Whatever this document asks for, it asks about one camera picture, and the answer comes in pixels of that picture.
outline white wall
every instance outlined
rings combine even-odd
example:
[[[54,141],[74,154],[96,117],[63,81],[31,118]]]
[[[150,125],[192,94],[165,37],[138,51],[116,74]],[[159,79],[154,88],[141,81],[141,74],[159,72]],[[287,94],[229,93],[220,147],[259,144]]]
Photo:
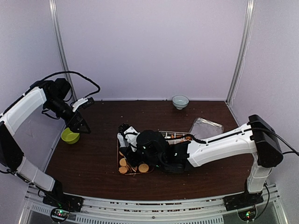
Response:
[[[0,1],[0,111],[36,80],[61,70],[48,1]],[[37,110],[15,139],[25,155],[43,169],[54,139],[63,126]],[[27,185],[0,174],[0,223],[15,224]]]
[[[240,123],[259,114],[299,150],[299,1],[258,0],[245,65],[233,100]],[[283,150],[288,150],[281,143]],[[291,223],[298,223],[299,158],[285,155],[271,182]]]
[[[95,99],[224,100],[240,48],[246,0],[57,1],[69,68]],[[91,85],[74,78],[82,97]]]

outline black wire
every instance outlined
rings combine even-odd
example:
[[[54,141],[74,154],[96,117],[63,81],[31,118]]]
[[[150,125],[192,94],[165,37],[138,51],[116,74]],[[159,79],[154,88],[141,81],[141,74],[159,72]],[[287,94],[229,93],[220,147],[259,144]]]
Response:
[[[45,196],[41,196],[39,193],[41,192],[41,190],[39,189],[38,190],[38,192],[37,192],[37,195],[39,196],[39,197],[46,197],[46,195]]]
[[[48,113],[46,113],[46,112],[48,112],[50,109],[48,109],[48,110],[43,110],[42,111],[42,114],[44,114],[44,115],[46,115],[47,117],[49,117],[49,118],[52,118],[52,119],[54,119],[54,120],[59,120],[59,118],[54,118],[54,117],[52,117],[51,115],[49,115]]]
[[[129,143],[129,145],[130,145],[131,147],[133,147],[133,148],[137,148],[137,147],[133,146],[131,143]]]
[[[7,169],[6,171],[0,170],[0,173],[2,173],[2,174],[12,174],[14,172],[15,172],[15,170],[10,170],[10,169]]]
[[[59,204],[59,206],[60,206],[60,205],[66,205],[65,203],[62,203],[61,201],[59,201],[59,200],[53,198],[50,194],[48,194],[47,191],[45,191],[45,190],[39,188],[38,186],[37,186],[37,188],[38,188],[41,192],[43,192],[46,196],[48,196],[48,197],[50,197],[51,199],[53,199],[54,201],[56,201],[56,202]]]
[[[269,204],[269,200],[270,200],[270,192],[269,192],[269,189],[268,189],[268,187],[267,187],[266,184],[265,184],[265,187],[266,187],[266,190],[267,190],[267,192],[268,192],[268,200],[267,200],[267,203],[266,203],[264,209],[262,210],[262,212],[261,212],[257,217],[255,217],[254,220],[257,220],[257,219],[258,219],[258,218],[259,218],[259,217],[266,211],[266,208],[267,208],[267,206],[268,206],[268,204]]]
[[[275,137],[277,137],[278,139],[280,139],[283,143],[285,143],[285,145],[288,146],[297,156],[299,156],[299,152],[297,152],[289,143],[287,143],[286,140],[284,140],[283,138],[281,138],[275,132],[270,131],[270,130],[268,130],[266,128],[261,128],[261,127],[253,127],[253,128],[250,128],[250,129],[246,129],[244,131],[246,132],[246,131],[250,131],[250,130],[253,130],[253,131],[254,130],[263,131],[263,132],[267,132],[267,133],[270,133],[270,134],[274,135]]]
[[[205,141],[203,141],[203,140],[200,140],[200,139],[195,138],[193,134],[185,134],[185,135],[182,135],[182,136],[180,136],[180,137],[171,138],[171,139],[165,139],[165,140],[167,140],[167,141],[170,141],[170,140],[177,140],[177,139],[182,139],[182,138],[184,138],[184,137],[191,137],[192,140],[194,140],[195,142],[200,143],[200,144],[206,144],[206,143],[207,143],[207,142],[205,142]]]
[[[293,151],[287,151],[287,152],[284,152],[284,153],[282,153],[283,155],[284,154],[289,154],[289,153],[295,153],[295,152],[293,152]]]
[[[92,81],[91,79],[89,79],[89,78],[83,76],[83,75],[80,74],[79,72],[76,72],[76,71],[60,71],[60,72],[55,72],[55,73],[53,73],[53,74],[51,74],[51,75],[48,75],[48,76],[46,76],[45,78],[43,78],[43,79],[41,79],[41,80],[39,80],[39,81],[37,81],[37,82],[35,82],[34,84],[32,84],[32,85],[30,86],[30,88],[29,88],[23,95],[21,95],[19,98],[17,98],[17,99],[16,99],[16,100],[15,100],[15,101],[8,107],[8,108],[6,108],[6,110],[3,112],[3,115],[4,115],[5,113],[7,113],[7,111],[9,111],[9,110],[10,110],[16,103],[18,103],[18,102],[19,102],[19,101],[20,101],[26,94],[28,94],[31,90],[33,90],[33,88],[37,87],[37,85],[40,84],[42,81],[44,81],[44,80],[46,80],[47,78],[50,78],[50,77],[52,77],[52,76],[61,75],[61,74],[67,74],[67,73],[76,74],[76,75],[82,77],[83,79],[87,80],[88,82],[92,83],[94,86],[96,86],[96,87],[98,88],[97,91],[94,91],[94,92],[89,93],[88,95],[85,96],[85,98],[88,97],[88,96],[90,96],[90,95],[93,95],[93,94],[95,94],[95,93],[98,93],[98,92],[101,90],[101,88],[100,88],[100,86],[99,86],[98,84],[96,84],[96,83],[95,83],[94,81]]]
[[[87,98],[88,96],[93,95],[93,94],[95,94],[95,93],[98,93],[98,92],[101,90],[101,88],[100,88],[100,86],[99,86],[98,84],[96,84],[96,83],[95,83],[94,81],[92,81],[91,79],[89,79],[89,78],[83,76],[82,74],[80,74],[79,72],[76,72],[76,71],[59,71],[59,72],[55,72],[55,73],[53,73],[53,74],[51,74],[51,75],[48,75],[48,76],[46,76],[45,78],[39,80],[37,83],[34,84],[34,86],[31,86],[30,88],[34,88],[34,87],[36,87],[37,84],[39,84],[40,82],[43,82],[44,80],[46,80],[46,79],[48,79],[48,78],[50,78],[50,77],[52,77],[52,76],[61,75],[61,74],[68,74],[68,73],[76,74],[76,75],[82,77],[83,79],[87,80],[88,82],[90,82],[91,84],[93,84],[94,86],[96,86],[96,87],[98,88],[97,91],[94,91],[94,92],[91,92],[91,93],[87,94],[87,95],[85,96],[85,98]]]
[[[135,133],[135,132],[127,132],[127,133],[125,133],[125,136],[126,136],[127,134],[138,135],[138,134]]]

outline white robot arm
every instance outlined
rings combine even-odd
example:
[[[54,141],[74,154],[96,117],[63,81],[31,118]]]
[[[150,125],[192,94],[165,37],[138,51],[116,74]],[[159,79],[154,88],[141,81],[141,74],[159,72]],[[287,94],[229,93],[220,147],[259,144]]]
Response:
[[[203,140],[189,135],[193,140],[170,145],[168,141],[174,139],[165,139],[161,133],[152,130],[139,133],[126,124],[119,127],[118,139],[120,151],[133,167],[145,162],[172,173],[182,173],[238,154],[252,154],[254,162],[244,193],[225,198],[227,210],[234,210],[261,202],[267,177],[283,159],[278,140],[269,134],[271,132],[274,133],[273,128],[259,116],[252,115],[249,123]]]
[[[45,193],[44,203],[65,210],[80,211],[83,199],[65,195],[62,184],[32,164],[14,140],[14,135],[21,124],[42,105],[44,109],[53,111],[57,119],[62,118],[66,127],[73,132],[90,133],[78,108],[86,108],[93,104],[94,100],[82,98],[69,106],[64,98],[70,89],[71,85],[64,78],[58,78],[55,81],[38,81],[0,114],[0,163],[9,168],[7,172],[2,171],[2,173],[18,176],[26,183],[33,184],[43,191]]]

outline small bowl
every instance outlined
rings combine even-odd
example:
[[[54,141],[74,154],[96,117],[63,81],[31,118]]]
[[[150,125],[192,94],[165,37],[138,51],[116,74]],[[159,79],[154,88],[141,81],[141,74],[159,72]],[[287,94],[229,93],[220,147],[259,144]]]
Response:
[[[178,110],[182,110],[187,107],[189,99],[185,96],[177,95],[172,98],[172,103]]]
[[[79,141],[79,138],[80,134],[72,132],[70,128],[66,128],[61,134],[61,139],[67,144],[75,144],[77,141]]]

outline cookie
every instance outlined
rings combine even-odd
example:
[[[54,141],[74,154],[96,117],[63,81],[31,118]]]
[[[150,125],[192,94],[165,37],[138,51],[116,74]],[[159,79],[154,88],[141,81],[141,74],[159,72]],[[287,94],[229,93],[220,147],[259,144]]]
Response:
[[[121,174],[125,174],[125,173],[128,171],[128,169],[127,169],[126,167],[120,167],[120,168],[118,169],[118,171],[119,171]]]
[[[139,169],[140,173],[146,173],[149,170],[149,166],[147,164],[143,163],[143,164],[139,165],[138,169]]]
[[[122,167],[127,166],[127,161],[126,161],[125,158],[122,158],[122,159],[120,160],[120,165],[121,165]]]

